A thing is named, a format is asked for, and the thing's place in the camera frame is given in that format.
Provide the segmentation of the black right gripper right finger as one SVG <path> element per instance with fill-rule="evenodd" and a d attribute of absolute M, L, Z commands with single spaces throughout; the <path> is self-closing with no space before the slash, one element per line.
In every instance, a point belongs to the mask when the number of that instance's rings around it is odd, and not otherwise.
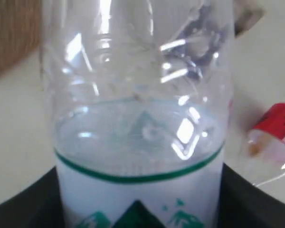
<path fill-rule="evenodd" d="M 285 204 L 223 165 L 219 228 L 285 228 Z"/>

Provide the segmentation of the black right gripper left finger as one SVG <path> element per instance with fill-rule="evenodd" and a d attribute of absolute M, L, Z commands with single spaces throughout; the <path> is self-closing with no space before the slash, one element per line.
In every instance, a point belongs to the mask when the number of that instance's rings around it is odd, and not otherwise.
<path fill-rule="evenodd" d="M 28 188 L 0 204 L 0 228 L 64 226 L 55 167 Z"/>

